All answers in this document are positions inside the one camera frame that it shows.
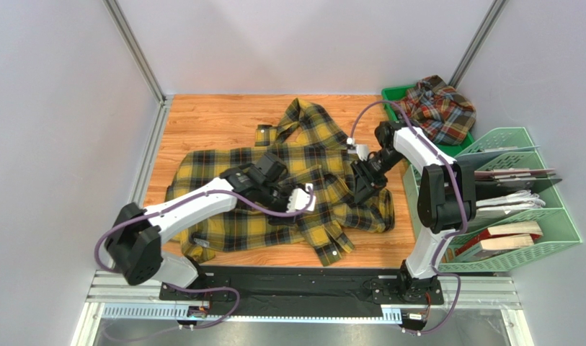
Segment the green mesh file organizer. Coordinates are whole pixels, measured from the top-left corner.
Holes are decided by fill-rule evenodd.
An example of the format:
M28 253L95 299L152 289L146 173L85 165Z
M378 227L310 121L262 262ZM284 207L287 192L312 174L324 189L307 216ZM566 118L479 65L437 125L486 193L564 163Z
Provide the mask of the green mesh file organizer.
M516 146L532 147L533 142L525 128L495 128L474 141L457 156L477 154L482 149L498 149ZM469 225L468 232L457 236L449 244L448 255L462 247L472 236L481 231L482 226L496 226L524 221L536 221L543 231L543 236L533 245L516 249L504 254L497 254L488 259L474 262L455 262L445 259L439 265L442 272L508 272L523 265L541 260L549 255L564 251L582 242L580 234L564 207L557 189L548 186L539 192L539 197L546 205L542 208L529 210L511 210L498 212L486 218L476 217Z

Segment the white paper stack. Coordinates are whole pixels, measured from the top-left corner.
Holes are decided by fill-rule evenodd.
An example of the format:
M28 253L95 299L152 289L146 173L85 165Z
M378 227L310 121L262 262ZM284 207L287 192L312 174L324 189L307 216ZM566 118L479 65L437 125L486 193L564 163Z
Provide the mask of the white paper stack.
M544 208L545 206L546 202L540 198L539 194L531 190L520 190L506 196L478 200L476 212L504 212L508 214L514 211Z

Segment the red plaid shirt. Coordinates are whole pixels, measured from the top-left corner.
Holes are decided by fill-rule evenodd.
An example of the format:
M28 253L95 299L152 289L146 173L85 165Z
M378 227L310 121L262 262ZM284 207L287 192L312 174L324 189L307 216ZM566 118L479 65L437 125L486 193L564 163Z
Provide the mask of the red plaid shirt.
M462 144L476 122L472 102L438 75L419 80L397 104L435 144Z

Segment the red book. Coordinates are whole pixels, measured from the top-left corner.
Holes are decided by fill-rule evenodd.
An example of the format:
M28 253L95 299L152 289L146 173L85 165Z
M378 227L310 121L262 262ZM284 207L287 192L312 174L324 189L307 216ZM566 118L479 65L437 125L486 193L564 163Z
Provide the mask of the red book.
M543 236L537 221L509 223L485 228L455 251L454 262L477 262L523 249Z

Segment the aluminium frame rail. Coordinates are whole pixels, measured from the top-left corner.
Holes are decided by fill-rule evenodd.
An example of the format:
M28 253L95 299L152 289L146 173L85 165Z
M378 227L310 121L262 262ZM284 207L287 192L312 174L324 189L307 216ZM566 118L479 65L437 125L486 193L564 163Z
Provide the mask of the aluminium frame rail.
M512 278L445 277L412 302L395 269L207 267L203 292L94 276L73 345L532 345Z

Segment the dark clipboard folder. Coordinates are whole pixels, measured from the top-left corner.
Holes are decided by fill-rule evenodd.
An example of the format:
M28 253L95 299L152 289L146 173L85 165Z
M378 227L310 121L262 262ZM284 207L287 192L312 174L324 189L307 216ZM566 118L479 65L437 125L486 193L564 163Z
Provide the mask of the dark clipboard folder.
M521 190L540 193L562 181L554 169L493 169L475 171L475 191L478 200L498 198Z

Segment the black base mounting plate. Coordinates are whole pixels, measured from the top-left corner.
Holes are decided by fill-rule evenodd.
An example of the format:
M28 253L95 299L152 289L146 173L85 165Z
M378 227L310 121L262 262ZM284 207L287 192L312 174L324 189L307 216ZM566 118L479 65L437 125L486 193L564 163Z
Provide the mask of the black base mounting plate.
M442 306L438 280L429 290L404 289L399 270L381 268L204 266L187 294L162 286L163 301L207 303L212 314L234 316L379 317L383 305Z

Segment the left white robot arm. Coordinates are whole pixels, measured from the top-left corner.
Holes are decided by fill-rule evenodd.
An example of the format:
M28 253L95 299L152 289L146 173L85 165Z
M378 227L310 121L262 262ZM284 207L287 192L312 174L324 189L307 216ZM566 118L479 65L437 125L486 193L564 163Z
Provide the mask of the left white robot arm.
M286 165L273 154L264 154L256 163L233 167L206 185L178 198L141 208L125 205L114 226L97 241L94 258L105 250L129 285L158 280L175 289L189 288L200 276L190 259L162 249L170 239L212 216L233 210L239 202L273 218L295 221L314 210L314 186L283 185L280 176Z

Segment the yellow plaid long sleeve shirt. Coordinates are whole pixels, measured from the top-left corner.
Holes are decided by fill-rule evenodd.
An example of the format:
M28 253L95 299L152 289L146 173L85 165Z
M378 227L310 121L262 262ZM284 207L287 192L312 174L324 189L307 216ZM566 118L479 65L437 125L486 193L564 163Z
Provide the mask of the yellow plaid long sleeve shirt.
M318 104L293 100L276 126L261 125L251 147L201 150L181 161L166 200L179 198L206 185L231 168L246 168L264 154L286 166L276 195L287 197L295 187L312 184L315 208L291 219L266 215L245 203L185 229L177 236L184 256L205 262L218 252L236 252L279 244L307 242L320 262L331 265L354 248L346 229L370 233L395 225L391 193L381 190L361 204L354 201L352 163L347 135Z

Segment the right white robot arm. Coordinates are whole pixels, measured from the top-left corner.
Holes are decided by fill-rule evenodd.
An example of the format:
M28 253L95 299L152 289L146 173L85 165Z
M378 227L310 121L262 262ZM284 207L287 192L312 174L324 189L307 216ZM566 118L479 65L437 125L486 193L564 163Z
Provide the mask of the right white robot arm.
M383 121L375 130L379 151L369 151L353 138L347 148L358 156L351 164L353 197L363 204L388 182L386 173L402 159L421 174L417 215L422 224L412 253L402 262L404 289L429 290L437 280L437 265L451 239L465 232L476 215L474 168L444 154L418 127Z

